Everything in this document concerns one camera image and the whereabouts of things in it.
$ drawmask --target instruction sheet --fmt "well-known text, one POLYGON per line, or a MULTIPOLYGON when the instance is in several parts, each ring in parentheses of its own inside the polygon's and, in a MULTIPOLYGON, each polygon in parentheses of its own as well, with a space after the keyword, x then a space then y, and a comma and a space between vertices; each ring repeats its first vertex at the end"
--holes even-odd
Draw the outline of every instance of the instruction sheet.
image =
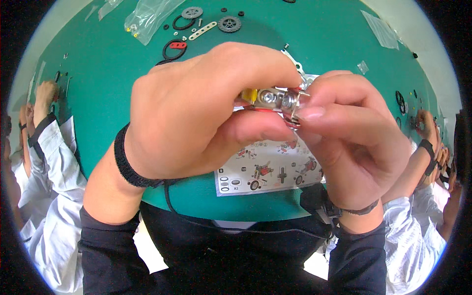
POLYGON ((260 194, 321 182, 323 171, 306 144, 260 141, 246 146, 215 171, 217 196, 260 194))

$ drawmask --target green table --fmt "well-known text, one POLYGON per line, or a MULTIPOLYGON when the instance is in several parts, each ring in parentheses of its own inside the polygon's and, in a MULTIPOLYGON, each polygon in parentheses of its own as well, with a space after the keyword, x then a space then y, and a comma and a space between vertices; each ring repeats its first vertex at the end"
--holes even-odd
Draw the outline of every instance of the green table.
MULTIPOLYGON (((415 89, 422 98, 422 107, 430 109, 438 122, 434 92, 422 68, 412 53, 402 44, 400 51, 381 47, 360 10, 375 13, 360 1, 326 0, 297 1, 289 4, 282 0, 202 1, 188 0, 180 5, 164 22, 170 29, 161 28, 147 46, 143 46, 124 30, 124 20, 136 6, 135 0, 123 1, 101 22, 96 12, 84 21, 95 0, 80 11, 52 40, 44 51, 47 62, 42 80, 51 79, 57 70, 73 76, 68 98, 57 109, 61 121, 75 116, 77 146, 80 161, 88 177, 106 152, 118 130, 129 121, 130 94, 133 82, 145 75, 162 60, 162 47, 176 38, 172 20, 189 6, 200 6, 204 13, 202 25, 218 21, 223 16, 240 17, 241 30, 225 34, 217 27, 194 41, 180 60, 207 52, 217 44, 237 41, 282 49, 289 43, 289 52, 302 63, 306 73, 322 74, 334 69, 347 69, 360 74, 357 64, 364 60, 369 71, 365 77, 380 91, 394 117, 400 117, 402 131, 418 136, 408 128, 407 116, 400 114, 395 91, 405 101, 420 106, 419 99, 409 93, 415 89)), ((185 25, 180 19, 177 25, 185 25)), ((191 28, 179 31, 178 38, 190 36, 191 28)), ((60 85, 65 87, 67 77, 60 85)), ((300 190, 217 197, 212 173, 178 182, 170 188, 172 204, 185 215, 233 221, 269 221, 307 216, 299 205, 300 190)), ((168 209, 163 189, 148 189, 143 200, 168 209)))

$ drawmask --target metal strip with holes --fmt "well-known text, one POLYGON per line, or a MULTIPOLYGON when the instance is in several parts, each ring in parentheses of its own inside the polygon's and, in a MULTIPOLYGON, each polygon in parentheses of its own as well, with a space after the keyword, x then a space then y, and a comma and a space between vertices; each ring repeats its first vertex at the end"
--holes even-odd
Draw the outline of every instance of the metal strip with holes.
POLYGON ((217 25, 217 22, 211 22, 211 23, 203 26, 200 30, 196 31, 192 35, 190 35, 190 37, 188 37, 188 39, 190 41, 192 41, 193 39, 196 39, 198 36, 202 35, 204 32, 210 30, 211 28, 213 28, 216 25, 217 25))

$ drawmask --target white wall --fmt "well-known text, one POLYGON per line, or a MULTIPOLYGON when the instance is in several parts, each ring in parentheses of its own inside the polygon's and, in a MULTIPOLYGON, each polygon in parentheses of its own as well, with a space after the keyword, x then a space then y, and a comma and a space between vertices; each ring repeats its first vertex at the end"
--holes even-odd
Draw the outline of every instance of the white wall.
POLYGON ((361 0, 395 29, 404 44, 418 54, 443 115, 453 148, 455 114, 461 109, 459 85, 452 63, 436 30, 414 0, 361 0))
POLYGON ((26 103, 29 82, 36 70, 39 57, 62 27, 90 2, 92 0, 57 0, 33 34, 21 58, 9 97, 8 114, 12 121, 13 136, 10 138, 12 152, 19 144, 18 136, 15 136, 19 133, 18 124, 16 124, 19 108, 26 103))

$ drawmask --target yellow plastic part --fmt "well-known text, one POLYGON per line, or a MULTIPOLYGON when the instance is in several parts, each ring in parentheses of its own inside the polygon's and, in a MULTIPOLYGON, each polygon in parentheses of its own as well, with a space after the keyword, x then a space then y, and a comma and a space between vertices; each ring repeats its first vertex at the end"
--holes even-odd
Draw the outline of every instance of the yellow plastic part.
POLYGON ((244 89, 241 91, 241 98, 253 104, 257 99, 257 89, 244 89))

